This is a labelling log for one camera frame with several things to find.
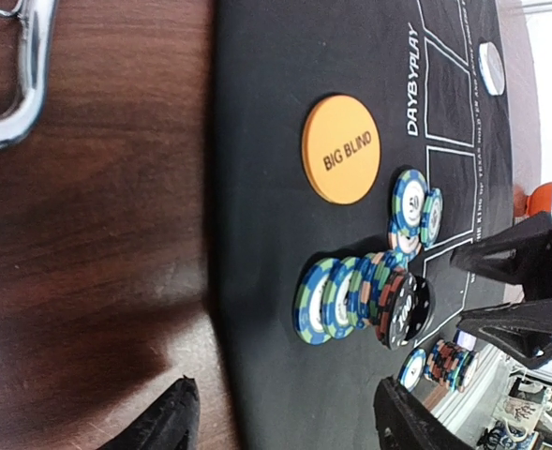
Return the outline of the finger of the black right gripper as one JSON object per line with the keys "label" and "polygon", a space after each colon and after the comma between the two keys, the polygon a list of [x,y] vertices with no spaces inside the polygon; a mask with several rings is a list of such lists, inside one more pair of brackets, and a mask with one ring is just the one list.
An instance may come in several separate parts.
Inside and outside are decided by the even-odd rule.
{"label": "finger of the black right gripper", "polygon": [[507,284],[522,284],[552,239],[552,216],[541,212],[478,242],[456,248],[453,267]]}
{"label": "finger of the black right gripper", "polygon": [[552,298],[468,310],[460,315],[457,328],[528,369],[552,361]]}

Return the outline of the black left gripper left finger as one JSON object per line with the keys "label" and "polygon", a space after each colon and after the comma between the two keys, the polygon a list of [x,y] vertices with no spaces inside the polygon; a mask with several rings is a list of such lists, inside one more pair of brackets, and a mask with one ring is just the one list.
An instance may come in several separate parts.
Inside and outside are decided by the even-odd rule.
{"label": "black left gripper left finger", "polygon": [[194,379],[182,377],[101,449],[196,449],[200,395]]}

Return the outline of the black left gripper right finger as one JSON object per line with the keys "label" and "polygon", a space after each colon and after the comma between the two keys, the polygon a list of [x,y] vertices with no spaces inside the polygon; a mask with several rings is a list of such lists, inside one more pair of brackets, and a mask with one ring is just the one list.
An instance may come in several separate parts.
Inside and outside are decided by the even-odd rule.
{"label": "black left gripper right finger", "polygon": [[379,382],[373,407],[380,449],[470,449],[394,377]]}

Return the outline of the mixed colour chip stack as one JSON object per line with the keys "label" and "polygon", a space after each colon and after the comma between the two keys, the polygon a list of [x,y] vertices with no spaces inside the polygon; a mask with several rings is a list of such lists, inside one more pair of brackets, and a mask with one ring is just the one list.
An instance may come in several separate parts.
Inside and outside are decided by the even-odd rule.
{"label": "mixed colour chip stack", "polygon": [[439,339],[426,358],[424,376],[451,392],[464,392],[475,376],[479,353]]}

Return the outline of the black hundred chip stack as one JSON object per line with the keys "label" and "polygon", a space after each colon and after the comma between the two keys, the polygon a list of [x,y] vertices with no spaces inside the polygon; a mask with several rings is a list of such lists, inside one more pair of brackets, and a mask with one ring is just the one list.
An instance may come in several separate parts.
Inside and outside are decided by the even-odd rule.
{"label": "black hundred chip stack", "polygon": [[383,285],[377,303],[376,337],[391,351],[422,338],[433,320],[435,296],[421,276],[395,269]]}

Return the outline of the blue orange ten chip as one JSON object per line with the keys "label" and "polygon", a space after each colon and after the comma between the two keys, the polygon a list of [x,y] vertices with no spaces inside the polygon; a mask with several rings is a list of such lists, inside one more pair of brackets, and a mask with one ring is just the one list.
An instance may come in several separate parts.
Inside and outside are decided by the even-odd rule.
{"label": "blue orange ten chip", "polygon": [[403,234],[393,219],[389,221],[388,242],[390,249],[398,253],[408,263],[414,260],[422,250],[419,237]]}

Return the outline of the blue green fifty chip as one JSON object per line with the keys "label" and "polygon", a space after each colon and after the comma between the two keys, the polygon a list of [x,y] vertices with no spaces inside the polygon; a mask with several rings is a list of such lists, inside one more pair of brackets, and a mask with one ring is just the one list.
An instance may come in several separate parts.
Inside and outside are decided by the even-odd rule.
{"label": "blue green fifty chip", "polygon": [[402,172],[392,194],[392,219],[400,232],[408,237],[419,233],[428,186],[425,177],[415,169]]}

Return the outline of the blue chip stack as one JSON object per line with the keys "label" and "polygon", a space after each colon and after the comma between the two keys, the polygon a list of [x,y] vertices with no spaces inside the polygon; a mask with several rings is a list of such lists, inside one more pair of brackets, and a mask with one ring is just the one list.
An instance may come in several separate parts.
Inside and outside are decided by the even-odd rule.
{"label": "blue chip stack", "polygon": [[321,345],[373,325],[384,282],[407,268],[408,257],[394,250],[316,261],[296,290],[294,331],[304,343]]}

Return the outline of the dark dealer button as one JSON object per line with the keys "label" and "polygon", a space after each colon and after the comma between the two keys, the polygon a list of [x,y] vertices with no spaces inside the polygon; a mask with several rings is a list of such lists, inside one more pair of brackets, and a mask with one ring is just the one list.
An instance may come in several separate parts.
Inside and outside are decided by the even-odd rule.
{"label": "dark dealer button", "polygon": [[499,97],[506,88],[504,64],[493,42],[479,44],[479,69],[485,89],[490,96]]}

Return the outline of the orange big blind button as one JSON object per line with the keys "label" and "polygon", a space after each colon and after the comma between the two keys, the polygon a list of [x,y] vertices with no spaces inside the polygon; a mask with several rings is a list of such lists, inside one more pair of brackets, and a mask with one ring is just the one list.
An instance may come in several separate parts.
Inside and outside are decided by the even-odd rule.
{"label": "orange big blind button", "polygon": [[380,134],[359,99],[332,95],[308,114],[302,161],[313,189],[327,202],[357,203],[373,187],[380,169]]}

